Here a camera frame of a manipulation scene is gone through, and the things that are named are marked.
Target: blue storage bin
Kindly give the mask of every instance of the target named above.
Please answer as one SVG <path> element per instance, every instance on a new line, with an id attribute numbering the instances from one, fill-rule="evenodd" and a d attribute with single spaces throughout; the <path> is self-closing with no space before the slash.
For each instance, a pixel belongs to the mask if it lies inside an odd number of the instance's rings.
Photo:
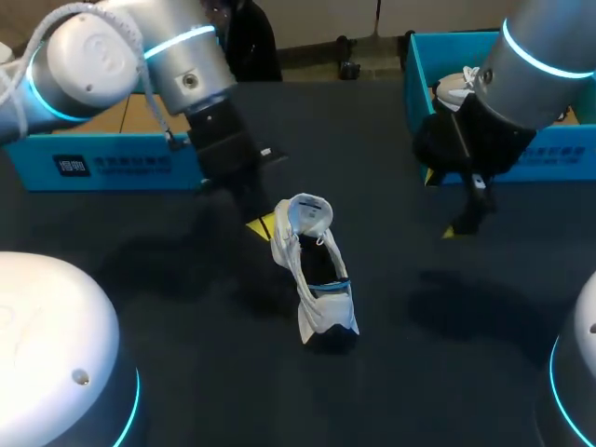
<path id="1" fill-rule="evenodd" d="M 172 152 L 160 133 L 34 135 L 5 150 L 31 192 L 192 193 L 204 178 L 195 148 Z"/>
<path id="2" fill-rule="evenodd" d="M 434 114 L 428 88 L 465 65 L 481 66 L 498 33 L 413 34 L 405 76 L 405 106 L 410 132 Z M 510 172 L 499 182 L 596 180 L 596 80 L 572 105 L 578 126 L 552 126 L 538 132 Z M 423 178 L 428 169 L 423 167 Z M 444 183 L 460 183 L 449 174 Z"/>

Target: black table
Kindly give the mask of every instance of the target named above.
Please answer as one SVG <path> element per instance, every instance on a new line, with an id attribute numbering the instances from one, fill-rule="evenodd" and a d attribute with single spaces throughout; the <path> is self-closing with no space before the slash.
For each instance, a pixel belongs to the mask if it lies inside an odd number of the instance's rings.
<path id="1" fill-rule="evenodd" d="M 1 250 L 61 258 L 105 288 L 152 447 L 537 447 L 535 381 L 596 270 L 596 185 L 502 185 L 478 237 L 442 240 L 465 196 L 423 188 L 401 88 L 235 93 L 254 135 L 290 155 L 265 174 L 271 197 L 334 207 L 361 329 L 343 357 L 303 349 L 293 287 L 226 194 L 28 195 L 0 165 Z"/>

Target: glowing blue light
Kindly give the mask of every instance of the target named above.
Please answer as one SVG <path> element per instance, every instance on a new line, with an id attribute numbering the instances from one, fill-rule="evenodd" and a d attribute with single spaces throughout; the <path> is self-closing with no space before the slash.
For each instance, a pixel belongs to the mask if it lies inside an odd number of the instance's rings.
<path id="1" fill-rule="evenodd" d="M 139 399 L 141 398 L 141 377 L 139 376 L 139 370 L 137 370 L 137 395 L 134 398 L 134 405 L 132 406 L 132 411 L 130 412 L 129 421 L 127 422 L 124 430 L 122 430 L 122 434 L 120 438 L 115 442 L 113 447 L 120 447 L 120 444 L 124 442 L 124 438 L 128 435 L 130 426 L 132 426 L 132 421 L 134 421 L 134 416 L 137 413 L 137 409 L 139 408 Z"/>
<path id="2" fill-rule="evenodd" d="M 561 400 L 559 399 L 559 393 L 557 393 L 557 388 L 555 387 L 555 376 L 554 376 L 553 367 L 552 367 L 552 364 L 554 362 L 554 357 L 555 357 L 555 349 L 557 348 L 558 343 L 559 343 L 559 338 L 557 338 L 557 341 L 555 342 L 555 346 L 552 347 L 552 351 L 550 352 L 549 376 L 550 376 L 550 386 L 552 387 L 552 395 L 555 397 L 555 400 L 557 401 L 557 405 L 559 406 L 559 410 L 561 411 L 562 417 L 565 418 L 565 421 L 567 421 L 567 424 L 569 424 L 569 427 L 571 427 L 571 429 L 576 433 L 577 437 L 580 438 L 582 441 L 584 441 L 586 443 L 586 445 L 588 445 L 588 447 L 594 447 L 594 444 L 592 444 L 588 440 L 588 438 L 586 438 L 584 436 L 584 434 L 581 431 L 579 431 L 579 428 L 576 427 L 574 422 L 571 420 L 571 417 L 569 417 L 569 415 L 567 414 L 565 409 L 562 407 Z"/>
<path id="3" fill-rule="evenodd" d="M 538 70 L 542 70 L 543 72 L 546 72 L 550 75 L 555 75 L 558 77 L 566 77 L 568 79 L 584 79 L 584 78 L 590 77 L 594 74 L 594 72 L 589 72 L 589 73 L 565 72 L 564 70 L 559 70 L 558 68 L 553 68 L 553 67 L 546 65 L 545 63 L 539 61 L 538 59 L 533 58 L 528 53 L 526 53 L 522 49 L 522 47 L 520 47 L 513 40 L 513 37 L 511 37 L 511 34 L 509 34 L 506 20 L 503 22 L 503 36 L 505 36 L 505 40 L 507 40 L 507 43 L 509 44 L 509 46 L 511 48 L 513 48 L 513 51 L 515 51 L 518 54 L 518 56 L 520 56 L 522 59 L 524 59 L 526 62 L 530 63 L 534 67 L 536 67 Z"/>
<path id="4" fill-rule="evenodd" d="M 49 105 L 46 102 L 46 100 L 44 100 L 44 98 L 41 96 L 41 93 L 39 93 L 39 90 L 37 90 L 37 87 L 35 86 L 35 83 L 34 83 L 33 65 L 34 65 L 34 60 L 35 60 L 35 54 L 32 57 L 31 62 L 29 63 L 29 66 L 27 67 L 26 76 L 27 76 L 27 82 L 29 82 L 29 87 L 31 88 L 31 92 L 33 93 L 33 95 L 35 96 L 37 101 L 41 104 L 41 106 L 44 109 L 46 109 L 48 112 L 50 112 L 51 114 L 56 116 L 57 118 L 63 119 L 64 121 L 73 121 L 75 123 L 84 123 L 86 121 L 89 121 L 89 118 L 76 118 L 74 116 L 65 115 L 62 112 L 59 112 L 56 109 L 54 109 L 51 105 Z"/>
<path id="5" fill-rule="evenodd" d="M 186 33 L 177 35 L 173 39 L 167 40 L 166 42 L 145 51 L 145 59 L 147 60 L 149 58 L 153 58 L 155 54 L 161 53 L 162 51 L 165 51 L 166 49 L 173 47 L 176 44 L 180 44 L 185 40 L 191 39 L 193 37 L 205 33 L 215 33 L 215 27 L 211 25 L 201 26 L 200 28 L 195 28 L 194 30 L 190 30 Z"/>

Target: sneaker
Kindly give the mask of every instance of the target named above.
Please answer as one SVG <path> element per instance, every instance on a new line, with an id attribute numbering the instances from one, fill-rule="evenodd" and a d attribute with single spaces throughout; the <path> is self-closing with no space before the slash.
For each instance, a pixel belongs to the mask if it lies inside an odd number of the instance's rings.
<path id="1" fill-rule="evenodd" d="M 321 197 L 299 194 L 275 210 L 273 259 L 291 271 L 298 286 L 298 327 L 304 344 L 328 334 L 335 342 L 359 335 L 352 288 L 329 227 L 332 206 Z"/>
<path id="2" fill-rule="evenodd" d="M 464 67 L 462 73 L 443 77 L 436 86 L 437 100 L 453 112 L 457 112 L 467 95 L 474 91 L 474 80 L 480 67 Z"/>

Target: shoe tongue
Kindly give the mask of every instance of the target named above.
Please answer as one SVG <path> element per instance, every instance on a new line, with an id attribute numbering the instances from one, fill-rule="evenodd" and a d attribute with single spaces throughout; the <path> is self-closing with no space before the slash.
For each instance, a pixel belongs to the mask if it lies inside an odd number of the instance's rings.
<path id="1" fill-rule="evenodd" d="M 333 210 L 324 198 L 301 194 L 291 200 L 288 218 L 295 234 L 320 237 L 332 224 Z"/>

